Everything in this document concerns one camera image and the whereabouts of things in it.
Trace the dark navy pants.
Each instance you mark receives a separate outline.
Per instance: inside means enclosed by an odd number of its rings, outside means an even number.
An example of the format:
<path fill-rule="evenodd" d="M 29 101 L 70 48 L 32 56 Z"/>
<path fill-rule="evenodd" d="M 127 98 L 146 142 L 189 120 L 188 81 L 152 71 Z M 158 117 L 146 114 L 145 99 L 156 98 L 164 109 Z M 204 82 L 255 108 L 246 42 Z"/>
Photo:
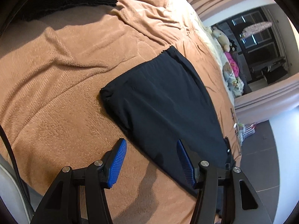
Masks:
<path fill-rule="evenodd" d="M 137 65 L 100 90 L 108 115 L 126 137 L 193 196 L 176 145 L 189 148 L 213 166 L 224 168 L 228 143 L 198 73 L 175 47 Z"/>

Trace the white storage rack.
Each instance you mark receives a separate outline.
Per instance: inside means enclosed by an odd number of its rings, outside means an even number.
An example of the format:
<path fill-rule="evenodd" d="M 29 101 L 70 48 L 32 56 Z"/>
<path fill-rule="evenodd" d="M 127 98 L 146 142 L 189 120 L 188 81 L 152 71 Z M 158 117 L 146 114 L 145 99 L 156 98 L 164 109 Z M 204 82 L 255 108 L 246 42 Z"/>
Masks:
<path fill-rule="evenodd" d="M 256 123 L 251 124 L 243 124 L 243 123 L 236 123 L 236 135 L 238 137 L 238 141 L 240 146 L 242 146 L 243 141 L 255 133 Z"/>

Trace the small grey plush bear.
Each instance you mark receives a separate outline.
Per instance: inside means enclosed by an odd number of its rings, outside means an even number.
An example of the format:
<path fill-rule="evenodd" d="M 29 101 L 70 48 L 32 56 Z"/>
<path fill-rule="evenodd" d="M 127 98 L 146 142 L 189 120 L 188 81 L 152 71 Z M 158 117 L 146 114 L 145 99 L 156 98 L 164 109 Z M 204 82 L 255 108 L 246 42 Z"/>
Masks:
<path fill-rule="evenodd" d="M 229 62 L 226 62 L 223 66 L 223 76 L 225 82 L 228 84 L 228 88 L 232 90 L 236 78 Z"/>

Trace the orange brown bed blanket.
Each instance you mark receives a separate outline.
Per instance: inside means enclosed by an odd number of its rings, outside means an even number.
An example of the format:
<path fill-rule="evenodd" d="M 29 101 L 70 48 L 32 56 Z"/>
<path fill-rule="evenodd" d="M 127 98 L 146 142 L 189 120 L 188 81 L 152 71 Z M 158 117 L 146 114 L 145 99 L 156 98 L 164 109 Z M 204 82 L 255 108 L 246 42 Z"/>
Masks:
<path fill-rule="evenodd" d="M 76 6 L 1 27 L 1 126 L 22 180 L 45 195 L 63 167 L 93 165 L 124 138 L 118 181 L 106 190 L 112 222 L 189 223 L 196 195 L 126 137 L 106 112 L 100 90 L 175 47 L 208 91 L 228 158 L 239 165 L 234 106 L 203 35 L 186 0 Z"/>

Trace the pink plush toy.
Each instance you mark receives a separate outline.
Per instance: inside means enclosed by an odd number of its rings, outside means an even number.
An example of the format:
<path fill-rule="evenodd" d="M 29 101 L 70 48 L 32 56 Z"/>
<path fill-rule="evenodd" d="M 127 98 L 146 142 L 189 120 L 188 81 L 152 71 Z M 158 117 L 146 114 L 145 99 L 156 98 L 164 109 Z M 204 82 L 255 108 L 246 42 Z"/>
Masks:
<path fill-rule="evenodd" d="M 238 67 L 236 61 L 233 59 L 232 55 L 229 52 L 224 52 L 224 54 L 226 55 L 226 58 L 228 59 L 228 62 L 233 70 L 235 77 L 238 77 L 239 76 L 239 67 Z"/>

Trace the white bed sheet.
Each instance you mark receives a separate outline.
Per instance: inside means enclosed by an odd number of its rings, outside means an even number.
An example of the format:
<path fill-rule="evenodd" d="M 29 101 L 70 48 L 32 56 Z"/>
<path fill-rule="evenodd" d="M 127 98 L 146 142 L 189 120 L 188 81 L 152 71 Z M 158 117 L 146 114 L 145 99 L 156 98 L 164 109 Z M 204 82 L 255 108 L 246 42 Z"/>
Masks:
<path fill-rule="evenodd" d="M 217 64 L 220 67 L 221 75 L 222 75 L 223 82 L 224 82 L 224 87 L 226 88 L 226 92 L 228 93 L 229 99 L 230 99 L 232 105 L 234 106 L 234 99 L 235 99 L 234 94 L 231 92 L 231 90 L 229 88 L 229 84 L 223 75 L 223 66 L 226 62 L 228 62 L 228 60 L 224 58 L 224 51 L 223 51 L 221 45 L 219 44 L 217 39 L 212 35 L 212 29 L 210 27 L 205 26 L 199 17 L 198 17 L 198 24 L 199 24 L 199 26 L 201 26 L 201 29 L 206 34 L 206 35 L 203 35 L 203 40 L 205 41 L 207 46 L 210 48 L 212 55 L 214 56 Z"/>

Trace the dark tv bench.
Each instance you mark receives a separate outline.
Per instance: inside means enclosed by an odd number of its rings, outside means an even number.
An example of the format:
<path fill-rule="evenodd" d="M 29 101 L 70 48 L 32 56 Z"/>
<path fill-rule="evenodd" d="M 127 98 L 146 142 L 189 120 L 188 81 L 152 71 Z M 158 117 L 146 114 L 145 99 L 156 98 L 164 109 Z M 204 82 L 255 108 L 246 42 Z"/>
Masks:
<path fill-rule="evenodd" d="M 277 57 L 272 60 L 257 62 L 249 66 L 252 81 L 264 79 L 267 84 L 272 84 L 288 74 L 286 58 Z"/>

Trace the black plush toy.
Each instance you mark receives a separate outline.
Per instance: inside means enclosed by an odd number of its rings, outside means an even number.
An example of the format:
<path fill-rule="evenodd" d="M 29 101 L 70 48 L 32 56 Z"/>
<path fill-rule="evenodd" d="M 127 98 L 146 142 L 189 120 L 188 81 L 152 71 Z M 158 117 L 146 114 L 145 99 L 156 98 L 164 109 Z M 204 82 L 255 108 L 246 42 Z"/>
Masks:
<path fill-rule="evenodd" d="M 229 39 L 229 52 L 231 54 L 236 53 L 237 48 L 238 48 L 238 46 L 235 44 L 235 42 L 233 40 Z"/>

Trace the beige teddy bear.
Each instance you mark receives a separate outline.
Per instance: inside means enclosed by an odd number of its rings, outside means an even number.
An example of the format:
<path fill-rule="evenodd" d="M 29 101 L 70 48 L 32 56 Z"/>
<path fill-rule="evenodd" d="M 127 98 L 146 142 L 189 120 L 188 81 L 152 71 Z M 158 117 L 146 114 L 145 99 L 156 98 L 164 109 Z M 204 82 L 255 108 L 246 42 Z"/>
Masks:
<path fill-rule="evenodd" d="M 231 42 L 224 32 L 216 27 L 212 28 L 212 36 L 218 41 L 225 52 L 229 52 L 231 49 Z"/>

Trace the floral ironing board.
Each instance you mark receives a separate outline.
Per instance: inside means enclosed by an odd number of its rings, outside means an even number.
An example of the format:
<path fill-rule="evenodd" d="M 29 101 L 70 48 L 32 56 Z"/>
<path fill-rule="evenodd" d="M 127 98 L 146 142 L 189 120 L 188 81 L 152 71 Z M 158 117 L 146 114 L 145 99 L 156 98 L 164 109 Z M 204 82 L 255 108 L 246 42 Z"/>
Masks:
<path fill-rule="evenodd" d="M 248 37 L 251 37 L 252 35 L 255 35 L 257 33 L 260 33 L 270 28 L 272 25 L 273 25 L 272 22 L 266 21 L 266 22 L 259 22 L 259 23 L 246 26 L 244 29 L 242 29 L 241 38 L 246 39 Z"/>

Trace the pink beige curtain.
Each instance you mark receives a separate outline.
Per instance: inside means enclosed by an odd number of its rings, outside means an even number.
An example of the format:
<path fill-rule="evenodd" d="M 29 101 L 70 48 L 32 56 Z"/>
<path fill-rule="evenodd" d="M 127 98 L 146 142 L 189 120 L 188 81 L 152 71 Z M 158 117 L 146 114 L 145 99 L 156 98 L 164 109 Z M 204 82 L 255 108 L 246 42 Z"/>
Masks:
<path fill-rule="evenodd" d="M 260 123 L 285 111 L 298 107 L 298 30 L 277 0 L 187 0 L 204 24 L 210 25 L 218 19 L 225 19 L 234 12 L 266 6 L 269 11 L 277 10 L 277 17 L 283 22 L 283 42 L 287 49 L 290 77 L 235 100 L 235 110 L 243 123 Z"/>

